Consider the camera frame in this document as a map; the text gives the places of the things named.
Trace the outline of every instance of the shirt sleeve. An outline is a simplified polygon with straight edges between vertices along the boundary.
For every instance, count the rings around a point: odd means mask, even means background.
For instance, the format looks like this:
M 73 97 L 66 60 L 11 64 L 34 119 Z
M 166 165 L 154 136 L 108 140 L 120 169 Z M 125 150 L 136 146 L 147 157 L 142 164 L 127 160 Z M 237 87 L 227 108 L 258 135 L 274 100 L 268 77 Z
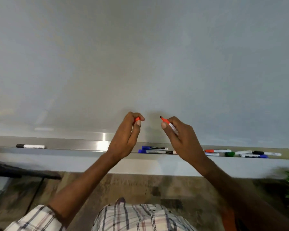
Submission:
M 5 231 L 65 231 L 54 212 L 39 205 L 18 221 L 12 222 Z

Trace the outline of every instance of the tiled floor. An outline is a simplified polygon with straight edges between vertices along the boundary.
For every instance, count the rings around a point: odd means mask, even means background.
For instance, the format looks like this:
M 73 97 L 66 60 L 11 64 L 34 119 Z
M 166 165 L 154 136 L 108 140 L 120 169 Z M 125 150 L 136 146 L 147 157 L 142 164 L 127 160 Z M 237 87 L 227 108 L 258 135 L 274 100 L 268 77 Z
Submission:
M 45 180 L 31 208 L 46 204 L 53 195 L 75 180 L 80 174 L 62 172 L 63 178 Z M 0 228 L 21 218 L 39 184 L 39 178 L 13 179 L 0 197 Z M 240 180 L 259 192 L 283 213 L 287 213 L 280 199 L 268 194 L 263 183 Z M 69 230 L 89 231 L 100 209 L 124 197 L 131 204 L 162 204 L 187 219 L 199 231 L 222 231 L 219 210 L 225 205 L 216 190 L 202 177 L 107 174 L 85 205 L 78 212 Z

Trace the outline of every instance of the plaid shirt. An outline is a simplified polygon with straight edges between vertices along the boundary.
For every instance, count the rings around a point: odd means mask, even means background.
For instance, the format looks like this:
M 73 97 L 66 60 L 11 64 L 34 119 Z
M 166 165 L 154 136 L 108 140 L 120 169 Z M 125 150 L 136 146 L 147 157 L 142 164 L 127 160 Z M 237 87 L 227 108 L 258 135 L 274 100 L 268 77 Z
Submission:
M 161 205 L 120 203 L 105 206 L 97 215 L 91 231 L 196 231 L 183 217 Z M 54 212 L 39 205 L 5 231 L 65 231 Z

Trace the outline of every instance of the person's left hand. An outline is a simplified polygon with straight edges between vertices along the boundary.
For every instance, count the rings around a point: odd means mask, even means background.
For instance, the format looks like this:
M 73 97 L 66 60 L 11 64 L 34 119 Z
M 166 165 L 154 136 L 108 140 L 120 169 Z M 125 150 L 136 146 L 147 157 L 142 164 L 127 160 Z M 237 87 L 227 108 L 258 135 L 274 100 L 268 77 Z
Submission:
M 121 160 L 128 156 L 137 142 L 141 126 L 140 120 L 134 123 L 134 119 L 137 117 L 140 117 L 141 121 L 144 121 L 145 119 L 140 113 L 129 112 L 124 117 L 123 122 L 120 124 L 115 136 L 109 144 L 107 153 L 117 160 Z

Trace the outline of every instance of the person's right arm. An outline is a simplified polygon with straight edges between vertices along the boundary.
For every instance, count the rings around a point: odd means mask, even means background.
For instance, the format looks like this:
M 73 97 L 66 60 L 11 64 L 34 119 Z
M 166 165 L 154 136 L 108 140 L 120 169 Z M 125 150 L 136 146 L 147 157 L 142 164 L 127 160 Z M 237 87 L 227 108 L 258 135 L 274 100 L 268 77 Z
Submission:
M 178 130 L 176 136 L 171 127 L 162 122 L 161 127 L 169 137 L 177 154 L 203 175 L 252 230 L 289 230 L 289 219 L 275 210 L 256 193 L 243 188 L 209 159 L 193 130 L 176 117 L 168 119 Z

